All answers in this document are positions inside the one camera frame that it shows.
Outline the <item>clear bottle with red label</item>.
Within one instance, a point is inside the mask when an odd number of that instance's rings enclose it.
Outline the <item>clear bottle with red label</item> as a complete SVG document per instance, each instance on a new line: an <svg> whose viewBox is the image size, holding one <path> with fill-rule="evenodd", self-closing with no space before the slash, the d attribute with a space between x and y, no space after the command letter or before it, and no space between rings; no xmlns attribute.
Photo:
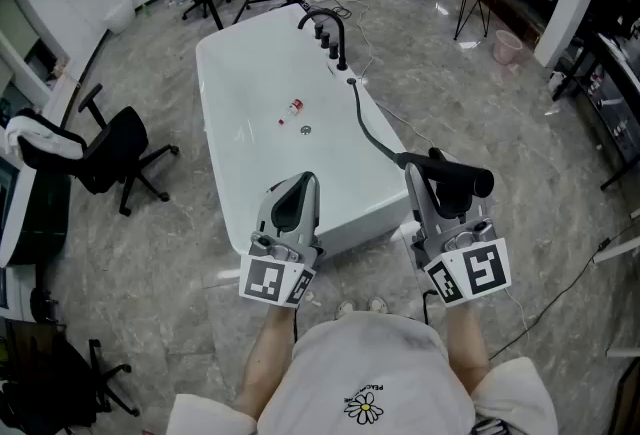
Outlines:
<svg viewBox="0 0 640 435"><path fill-rule="evenodd" d="M290 120L295 118L303 109L304 104L299 99L294 99L289 106L287 107L286 112L282 117L278 119L278 124L280 126L287 124Z"/></svg>

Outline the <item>white garment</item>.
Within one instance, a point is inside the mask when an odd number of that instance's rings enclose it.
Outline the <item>white garment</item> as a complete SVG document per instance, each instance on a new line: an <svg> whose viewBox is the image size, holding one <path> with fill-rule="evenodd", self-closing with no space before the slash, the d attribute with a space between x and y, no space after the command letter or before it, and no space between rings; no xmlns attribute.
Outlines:
<svg viewBox="0 0 640 435"><path fill-rule="evenodd" d="M55 133L53 129L26 115L11 118L5 128L4 137L5 151L23 160L19 138L23 138L39 151L62 158L78 160L84 154L81 143Z"/></svg>

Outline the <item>black curved faucet spout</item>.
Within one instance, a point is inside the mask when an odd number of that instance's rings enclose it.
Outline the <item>black curved faucet spout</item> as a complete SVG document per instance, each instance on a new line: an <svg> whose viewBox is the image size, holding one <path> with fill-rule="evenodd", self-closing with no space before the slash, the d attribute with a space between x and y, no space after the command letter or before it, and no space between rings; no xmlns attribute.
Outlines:
<svg viewBox="0 0 640 435"><path fill-rule="evenodd" d="M339 54L338 54L338 64L337 69L340 71L346 71L348 68L347 60L346 60L346 35L345 35L345 27L342 19L332 10L320 8L313 9L308 11L298 22L297 28L302 30L306 22L317 15L323 15L329 17L334 20L337 25L339 31Z"/></svg>

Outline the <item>black cylindrical handle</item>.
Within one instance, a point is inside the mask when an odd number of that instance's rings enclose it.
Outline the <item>black cylindrical handle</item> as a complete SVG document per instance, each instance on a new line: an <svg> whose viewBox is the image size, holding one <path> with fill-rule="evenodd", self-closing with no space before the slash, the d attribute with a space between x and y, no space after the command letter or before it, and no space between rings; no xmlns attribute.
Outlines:
<svg viewBox="0 0 640 435"><path fill-rule="evenodd" d="M427 155L396 153L393 161L402 169L409 164L414 165L425 179L457 188L478 198L488 197L494 188L494 176L490 170L449 160L436 147L431 147Z"/></svg>

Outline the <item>person's left forearm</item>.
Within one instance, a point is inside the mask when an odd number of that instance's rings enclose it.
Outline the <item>person's left forearm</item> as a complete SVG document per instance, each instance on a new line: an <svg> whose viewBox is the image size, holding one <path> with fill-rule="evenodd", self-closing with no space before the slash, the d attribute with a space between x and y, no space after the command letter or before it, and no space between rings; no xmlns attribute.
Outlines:
<svg viewBox="0 0 640 435"><path fill-rule="evenodd" d="M258 420L279 387L292 359L293 308L270 306L247 359L233 408Z"/></svg>

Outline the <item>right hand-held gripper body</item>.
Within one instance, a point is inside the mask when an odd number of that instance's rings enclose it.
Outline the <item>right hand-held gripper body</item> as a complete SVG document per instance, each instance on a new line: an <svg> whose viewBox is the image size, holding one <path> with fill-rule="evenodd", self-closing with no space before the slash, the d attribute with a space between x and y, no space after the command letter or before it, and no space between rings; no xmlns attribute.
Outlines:
<svg viewBox="0 0 640 435"><path fill-rule="evenodd" d="M430 237L416 236L412 249L417 267L447 308L511 285L506 241L488 217Z"/></svg>

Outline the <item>person's right forearm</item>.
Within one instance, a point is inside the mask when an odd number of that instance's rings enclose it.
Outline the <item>person's right forearm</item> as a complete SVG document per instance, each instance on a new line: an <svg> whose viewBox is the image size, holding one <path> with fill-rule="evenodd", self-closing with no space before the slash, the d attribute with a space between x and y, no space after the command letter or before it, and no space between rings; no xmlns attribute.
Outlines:
<svg viewBox="0 0 640 435"><path fill-rule="evenodd" d="M472 396L491 370L475 305L466 302L448 308L445 318L449 366Z"/></svg>

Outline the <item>person's white shirt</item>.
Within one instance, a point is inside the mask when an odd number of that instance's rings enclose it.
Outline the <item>person's white shirt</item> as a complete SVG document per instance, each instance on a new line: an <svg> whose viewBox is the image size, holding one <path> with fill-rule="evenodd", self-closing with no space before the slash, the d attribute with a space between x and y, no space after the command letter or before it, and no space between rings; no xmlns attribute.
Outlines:
<svg viewBox="0 0 640 435"><path fill-rule="evenodd" d="M166 435L558 435L553 402L529 358L491 367L470 396L449 366L446 336L368 311L294 339L290 365L258 420L233 403L180 394Z"/></svg>

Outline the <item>pink plastic bin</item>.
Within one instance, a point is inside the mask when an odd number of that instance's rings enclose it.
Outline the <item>pink plastic bin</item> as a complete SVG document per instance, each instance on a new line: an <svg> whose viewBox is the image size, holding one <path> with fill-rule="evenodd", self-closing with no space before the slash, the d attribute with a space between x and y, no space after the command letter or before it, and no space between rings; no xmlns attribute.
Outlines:
<svg viewBox="0 0 640 435"><path fill-rule="evenodd" d="M493 58L497 63L501 65L512 63L522 49L523 44L517 36L506 30L496 31Z"/></svg>

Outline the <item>black side table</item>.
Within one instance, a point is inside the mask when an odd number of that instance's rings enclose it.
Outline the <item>black side table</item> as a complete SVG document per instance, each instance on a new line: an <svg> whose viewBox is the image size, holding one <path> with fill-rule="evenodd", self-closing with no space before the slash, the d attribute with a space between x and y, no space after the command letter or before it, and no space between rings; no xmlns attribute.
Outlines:
<svg viewBox="0 0 640 435"><path fill-rule="evenodd" d="M621 163L606 190L640 166L640 0L591 0L570 46L552 99L580 96L601 122Z"/></svg>

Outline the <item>white bathtub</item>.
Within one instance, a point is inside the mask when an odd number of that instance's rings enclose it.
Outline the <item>white bathtub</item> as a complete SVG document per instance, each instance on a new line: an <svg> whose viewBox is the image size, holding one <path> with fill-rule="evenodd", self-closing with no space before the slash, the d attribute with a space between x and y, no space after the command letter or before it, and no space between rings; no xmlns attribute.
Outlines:
<svg viewBox="0 0 640 435"><path fill-rule="evenodd" d="M312 172L320 186L316 230L335 255L397 229L410 215L403 171L383 154L403 144L362 86L346 80L297 5L202 39L196 63L204 124L232 247L246 253L274 184ZM287 124L278 119L299 99ZM303 135L300 128L311 127Z"/></svg>

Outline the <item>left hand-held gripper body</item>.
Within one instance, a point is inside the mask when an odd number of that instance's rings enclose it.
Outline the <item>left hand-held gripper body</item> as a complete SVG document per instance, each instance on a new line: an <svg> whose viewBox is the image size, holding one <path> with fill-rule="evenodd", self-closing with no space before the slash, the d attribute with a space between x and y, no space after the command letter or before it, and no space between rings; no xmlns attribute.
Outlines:
<svg viewBox="0 0 640 435"><path fill-rule="evenodd" d="M286 308L297 308L324 254L317 245L288 243L264 232L251 234L241 255L239 295Z"/></svg>

